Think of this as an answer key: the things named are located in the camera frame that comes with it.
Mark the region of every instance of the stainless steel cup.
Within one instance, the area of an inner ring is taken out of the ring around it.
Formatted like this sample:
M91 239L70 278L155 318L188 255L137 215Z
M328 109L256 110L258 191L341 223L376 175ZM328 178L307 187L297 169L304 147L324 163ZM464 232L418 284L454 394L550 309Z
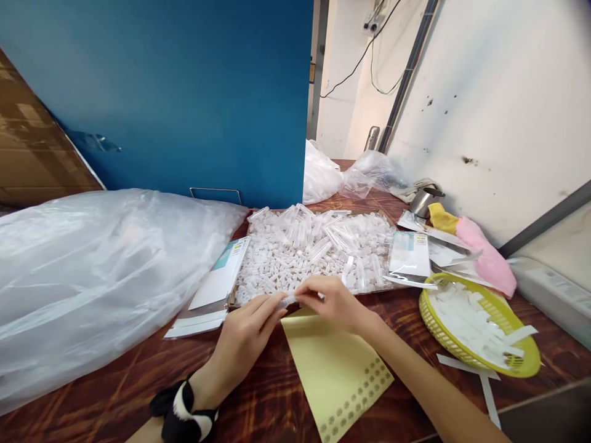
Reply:
M445 198L445 194L439 190L433 188L421 188L414 199L412 199L411 205L408 208L409 211L416 214L420 218L429 217L429 205L431 203L437 203Z

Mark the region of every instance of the wooden table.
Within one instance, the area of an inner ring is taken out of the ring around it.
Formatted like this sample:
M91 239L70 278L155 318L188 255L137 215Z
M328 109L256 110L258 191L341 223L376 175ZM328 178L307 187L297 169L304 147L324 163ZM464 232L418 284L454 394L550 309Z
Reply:
M364 200L340 195L344 209L383 209L397 219L406 204L372 190ZM329 202L310 206L329 209ZM246 223L235 234L244 236ZM401 289L361 296L396 333L481 410L484 397L478 376L439 365L436 354L448 355L422 322L419 289ZM591 374L591 353L535 307L516 295L510 306L535 336L543 366L535 377L519 380L501 375L491 380L499 410L570 385ZM162 340L170 327L126 352L106 367L0 417L3 442L123 442L149 419L147 405L157 390L203 365L212 354L219 332L174 341ZM287 340L281 327L245 381L222 404L214 441L319 442ZM395 382L349 430L343 442L411 442L435 430L411 393Z

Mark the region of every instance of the electrical wire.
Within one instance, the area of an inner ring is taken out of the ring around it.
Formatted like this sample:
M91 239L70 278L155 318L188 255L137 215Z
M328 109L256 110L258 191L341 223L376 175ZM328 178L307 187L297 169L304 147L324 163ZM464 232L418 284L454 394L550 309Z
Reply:
M384 5L384 1L382 0L382 2L377 6L376 10L374 11L374 13L372 14L371 18L368 20L368 22L366 23L366 25L369 25L371 23L371 21L374 19L374 17L380 13L380 11L382 10L382 6Z
M371 79L371 85L375 88L375 90L378 91L380 94L384 94L384 95L391 94L392 91L394 91L394 89L396 88L396 86L398 86L400 84L400 81L402 80L403 75L404 75L404 71L402 72L402 74L400 74L398 81L396 83L394 83L394 86L392 86L388 92L384 92L383 90L379 89L376 86L376 84L374 83L374 42L372 41L371 42L371 62L369 62L369 77Z
M365 55L368 52L369 46L374 42L374 40L378 37L378 35L380 35L382 33L382 31L384 30L384 28L386 27L386 24L388 23L388 20L390 19L390 17L392 16L392 13L394 13L394 11L396 10L396 7L398 6L398 4L401 2L402 0L398 0L396 2L396 4L394 5L394 8L392 8L392 10L390 11L390 13L388 14L388 17L386 18L386 20L384 21L384 24L382 25L382 27L379 29L378 32L375 33L374 37L371 39L371 41L369 42L369 44L367 45L367 47L365 48L365 51L363 51L363 55L361 56L361 58L359 59L359 61L357 62L357 64L355 65L355 67L353 68L353 71L347 76L345 77L342 81L340 81L339 83L337 83L335 86L332 87L332 89L328 92L328 94L325 95L320 95L320 98L326 98L329 95L332 94L332 91L334 91L337 86L342 85L345 81L347 81L347 79L349 77L351 77L353 74L355 74L355 71L357 70L357 68L359 67L359 65L361 64L361 61L363 60L363 57L365 57Z

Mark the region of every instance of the blue wall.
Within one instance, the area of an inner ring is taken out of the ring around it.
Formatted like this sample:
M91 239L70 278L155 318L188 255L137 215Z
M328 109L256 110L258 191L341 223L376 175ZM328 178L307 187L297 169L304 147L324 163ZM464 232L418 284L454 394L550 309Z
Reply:
M302 198L312 9L6 1L0 47L108 189L233 188L286 207Z

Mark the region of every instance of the white plastic bag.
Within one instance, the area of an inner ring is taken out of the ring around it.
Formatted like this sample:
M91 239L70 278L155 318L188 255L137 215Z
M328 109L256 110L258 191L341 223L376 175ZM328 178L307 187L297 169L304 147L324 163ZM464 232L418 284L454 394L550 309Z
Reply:
M0 218L0 415L103 367L170 321L246 212L122 190Z
M343 197L364 199L372 187L398 196L412 188L412 183L393 159L368 150L343 173L343 187L339 192Z
M304 204L318 203L335 195L343 178L339 165L316 149L313 140L306 140L304 167Z

